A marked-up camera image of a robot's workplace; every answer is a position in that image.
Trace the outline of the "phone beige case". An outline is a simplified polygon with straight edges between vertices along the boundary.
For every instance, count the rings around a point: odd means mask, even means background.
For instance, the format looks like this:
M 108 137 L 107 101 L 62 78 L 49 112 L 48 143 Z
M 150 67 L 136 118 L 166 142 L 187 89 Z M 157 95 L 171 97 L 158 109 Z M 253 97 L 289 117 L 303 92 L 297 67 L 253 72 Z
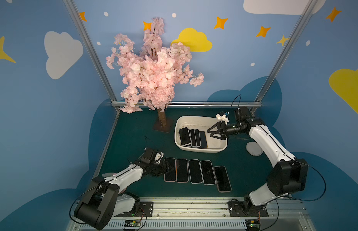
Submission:
M 215 166 L 214 174 L 216 178 L 217 189 L 220 193 L 229 193 L 232 191 L 228 172 L 225 166 Z

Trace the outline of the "phone cream case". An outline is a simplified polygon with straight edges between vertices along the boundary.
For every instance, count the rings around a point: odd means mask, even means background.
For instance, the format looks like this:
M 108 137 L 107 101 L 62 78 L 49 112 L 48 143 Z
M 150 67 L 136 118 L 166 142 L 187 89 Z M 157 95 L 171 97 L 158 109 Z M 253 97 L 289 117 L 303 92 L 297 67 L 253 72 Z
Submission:
M 190 131 L 187 127 L 179 129 L 181 146 L 187 147 L 192 145 Z

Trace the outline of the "phone salmon case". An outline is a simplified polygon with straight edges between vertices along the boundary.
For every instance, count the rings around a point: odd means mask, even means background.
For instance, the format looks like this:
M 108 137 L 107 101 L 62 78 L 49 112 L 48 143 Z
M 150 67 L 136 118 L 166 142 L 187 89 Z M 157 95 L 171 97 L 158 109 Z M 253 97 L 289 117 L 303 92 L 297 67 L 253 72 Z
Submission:
M 205 149 L 205 148 L 208 147 L 208 145 L 207 145 L 207 139 L 206 139 L 206 132 L 200 131 L 199 133 L 200 133 L 200 141 L 201 141 L 201 146 L 200 146 L 200 148 Z

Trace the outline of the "phone light pink case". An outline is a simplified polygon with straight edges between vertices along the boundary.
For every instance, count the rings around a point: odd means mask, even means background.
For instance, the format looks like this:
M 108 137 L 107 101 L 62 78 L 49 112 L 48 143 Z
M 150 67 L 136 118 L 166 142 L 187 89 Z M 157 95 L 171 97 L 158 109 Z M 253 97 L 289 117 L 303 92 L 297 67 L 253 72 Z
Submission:
M 215 185 L 213 165 L 210 160 L 200 162 L 204 185 Z

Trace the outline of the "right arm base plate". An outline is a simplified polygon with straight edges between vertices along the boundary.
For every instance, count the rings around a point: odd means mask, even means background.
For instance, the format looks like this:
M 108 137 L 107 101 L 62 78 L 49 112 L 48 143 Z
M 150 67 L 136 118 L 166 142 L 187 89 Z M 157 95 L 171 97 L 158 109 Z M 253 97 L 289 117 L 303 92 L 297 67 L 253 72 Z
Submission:
M 231 217 L 268 217 L 266 206 L 254 206 L 251 202 L 228 201 Z

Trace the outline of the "phone white case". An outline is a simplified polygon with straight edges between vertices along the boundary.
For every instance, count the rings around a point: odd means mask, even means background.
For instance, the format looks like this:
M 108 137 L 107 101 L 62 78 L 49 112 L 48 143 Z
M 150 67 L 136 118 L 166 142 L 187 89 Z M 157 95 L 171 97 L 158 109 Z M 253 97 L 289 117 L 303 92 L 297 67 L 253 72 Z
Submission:
M 203 175 L 201 171 L 200 161 L 198 159 L 189 160 L 188 165 L 190 182 L 192 184 L 203 183 Z

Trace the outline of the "phone coral case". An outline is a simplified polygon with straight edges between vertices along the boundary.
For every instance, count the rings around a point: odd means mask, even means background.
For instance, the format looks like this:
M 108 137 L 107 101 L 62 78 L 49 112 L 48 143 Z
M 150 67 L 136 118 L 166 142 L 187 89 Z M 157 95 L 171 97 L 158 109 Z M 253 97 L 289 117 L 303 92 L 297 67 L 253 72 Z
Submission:
M 176 160 L 174 158 L 165 158 L 164 159 L 164 181 L 165 182 L 176 182 Z

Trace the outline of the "white plastic storage box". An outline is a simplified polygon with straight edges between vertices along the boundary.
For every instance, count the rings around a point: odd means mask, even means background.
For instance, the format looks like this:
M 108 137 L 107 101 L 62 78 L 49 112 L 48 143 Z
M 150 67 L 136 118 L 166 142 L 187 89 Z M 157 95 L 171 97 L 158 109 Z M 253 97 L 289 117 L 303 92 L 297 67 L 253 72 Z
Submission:
M 219 120 L 213 117 L 204 116 L 182 116 L 180 117 L 175 126 L 174 140 L 175 144 L 184 151 L 199 152 L 199 153 L 219 153 L 225 150 L 228 146 L 227 140 L 219 140 L 210 137 L 207 130 L 212 127 Z M 187 127 L 188 129 L 198 129 L 204 131 L 206 134 L 207 148 L 185 147 L 181 145 L 179 130 Z

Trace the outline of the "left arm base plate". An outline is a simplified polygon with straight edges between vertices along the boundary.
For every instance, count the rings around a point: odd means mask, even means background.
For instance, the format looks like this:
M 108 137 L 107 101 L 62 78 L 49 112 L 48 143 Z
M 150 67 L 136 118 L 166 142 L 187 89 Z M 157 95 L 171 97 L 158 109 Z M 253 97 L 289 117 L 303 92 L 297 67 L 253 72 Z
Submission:
M 154 210 L 154 202 L 139 202 L 134 205 L 133 209 L 129 212 L 115 215 L 114 217 L 152 217 Z

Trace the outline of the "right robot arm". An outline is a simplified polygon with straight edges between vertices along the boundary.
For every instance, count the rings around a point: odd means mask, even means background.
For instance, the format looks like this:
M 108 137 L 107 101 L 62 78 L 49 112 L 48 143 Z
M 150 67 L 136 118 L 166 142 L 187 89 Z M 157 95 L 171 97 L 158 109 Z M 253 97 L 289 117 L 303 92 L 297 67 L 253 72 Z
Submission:
M 210 137 L 227 140 L 229 136 L 246 133 L 258 144 L 268 157 L 273 169 L 266 183 L 244 198 L 246 208 L 261 207 L 267 203 L 305 189 L 308 165 L 297 159 L 271 133 L 265 122 L 251 114 L 247 107 L 235 109 L 236 122 L 230 124 L 228 113 L 221 112 L 217 122 L 207 132 Z

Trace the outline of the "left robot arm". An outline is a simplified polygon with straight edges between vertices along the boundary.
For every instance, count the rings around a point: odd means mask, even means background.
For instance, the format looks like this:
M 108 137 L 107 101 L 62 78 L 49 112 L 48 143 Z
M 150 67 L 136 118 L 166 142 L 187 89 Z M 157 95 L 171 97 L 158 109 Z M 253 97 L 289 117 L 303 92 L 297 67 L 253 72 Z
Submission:
M 167 170 L 168 166 L 163 160 L 148 165 L 138 161 L 111 176 L 96 177 L 78 198 L 74 214 L 69 216 L 81 220 L 80 224 L 88 224 L 100 231 L 112 217 L 129 212 L 134 207 L 136 199 L 121 194 L 129 185 L 146 175 L 163 175 Z

